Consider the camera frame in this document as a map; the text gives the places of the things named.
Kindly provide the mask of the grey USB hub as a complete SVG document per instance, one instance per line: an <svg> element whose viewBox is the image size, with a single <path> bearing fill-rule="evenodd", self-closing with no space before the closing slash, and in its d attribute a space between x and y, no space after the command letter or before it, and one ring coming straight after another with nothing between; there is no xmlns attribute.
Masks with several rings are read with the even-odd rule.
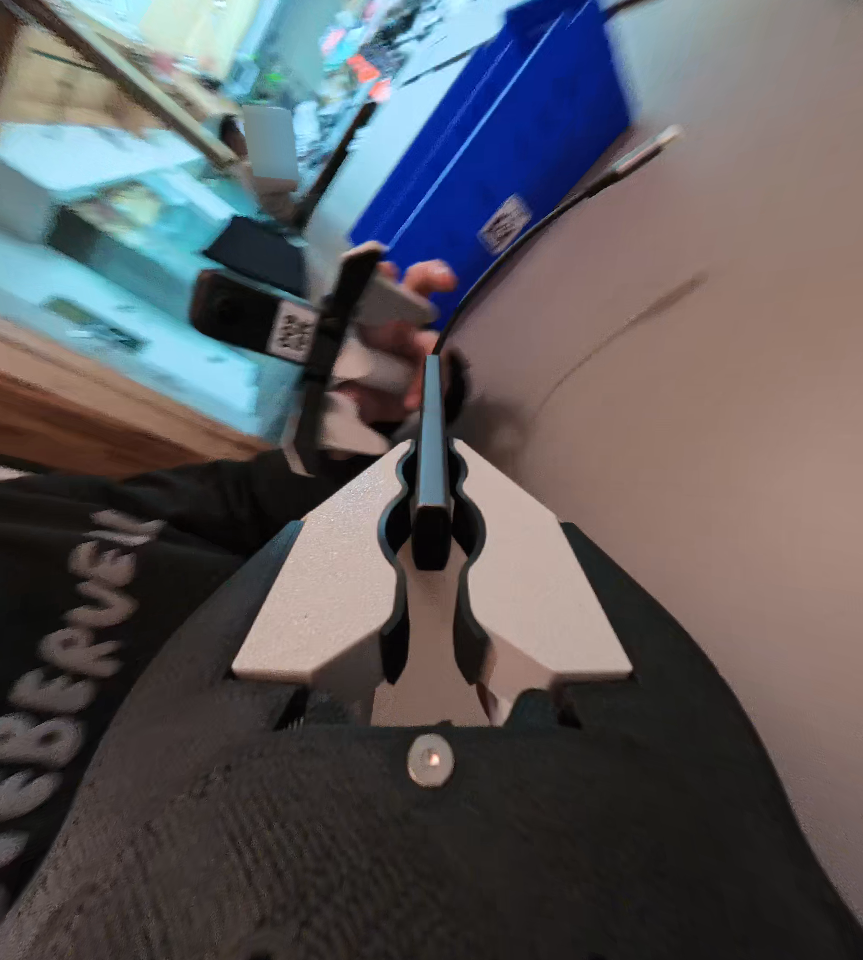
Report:
<svg viewBox="0 0 863 960"><path fill-rule="evenodd" d="M453 510L439 355L425 358L420 414L412 487L412 558L417 570L438 572L449 563Z"/></svg>

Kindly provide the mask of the person's left hand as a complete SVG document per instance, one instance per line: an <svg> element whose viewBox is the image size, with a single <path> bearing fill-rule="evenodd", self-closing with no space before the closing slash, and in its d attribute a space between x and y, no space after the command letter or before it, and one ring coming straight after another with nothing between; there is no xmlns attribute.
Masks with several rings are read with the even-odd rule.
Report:
<svg viewBox="0 0 863 960"><path fill-rule="evenodd" d="M405 274L401 274L395 264L382 262L377 266L377 272L394 285L423 299L438 293L450 293L458 285L455 272L440 259L416 263ZM403 320L393 320L382 327L363 330L362 339L371 349L403 361L412 373L411 381L402 394L387 393L358 383L350 384L343 391L354 400L360 419L367 426L375 426L378 430L401 426L420 410L425 357L432 354L438 344L438 333L417 328ZM446 424L450 426L462 414L468 394L469 371L457 350L448 347L442 355L444 410Z"/></svg>

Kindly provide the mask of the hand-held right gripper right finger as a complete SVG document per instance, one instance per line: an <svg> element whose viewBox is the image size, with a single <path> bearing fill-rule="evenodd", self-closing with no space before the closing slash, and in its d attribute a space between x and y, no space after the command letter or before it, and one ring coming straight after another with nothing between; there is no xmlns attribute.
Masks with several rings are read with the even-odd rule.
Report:
<svg viewBox="0 0 863 960"><path fill-rule="evenodd" d="M458 575L453 650L503 726L521 695L627 680L632 664L558 517L462 440L449 443Z"/></svg>

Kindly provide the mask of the blue plastic bin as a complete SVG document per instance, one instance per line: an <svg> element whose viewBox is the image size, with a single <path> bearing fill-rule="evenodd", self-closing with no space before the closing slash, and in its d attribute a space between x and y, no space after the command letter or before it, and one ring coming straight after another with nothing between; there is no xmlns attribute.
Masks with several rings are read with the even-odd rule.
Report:
<svg viewBox="0 0 863 960"><path fill-rule="evenodd" d="M351 230L401 268L449 264L442 329L513 242L620 140L632 109L600 2L522 2L469 58Z"/></svg>

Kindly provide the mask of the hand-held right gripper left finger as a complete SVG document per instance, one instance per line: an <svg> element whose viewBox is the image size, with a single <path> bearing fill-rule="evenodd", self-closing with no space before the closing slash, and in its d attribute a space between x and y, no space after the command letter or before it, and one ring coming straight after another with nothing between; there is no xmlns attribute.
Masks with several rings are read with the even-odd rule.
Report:
<svg viewBox="0 0 863 960"><path fill-rule="evenodd" d="M406 574L397 552L410 527L398 444L286 533L286 550L232 670L303 687L394 685L410 652Z"/></svg>

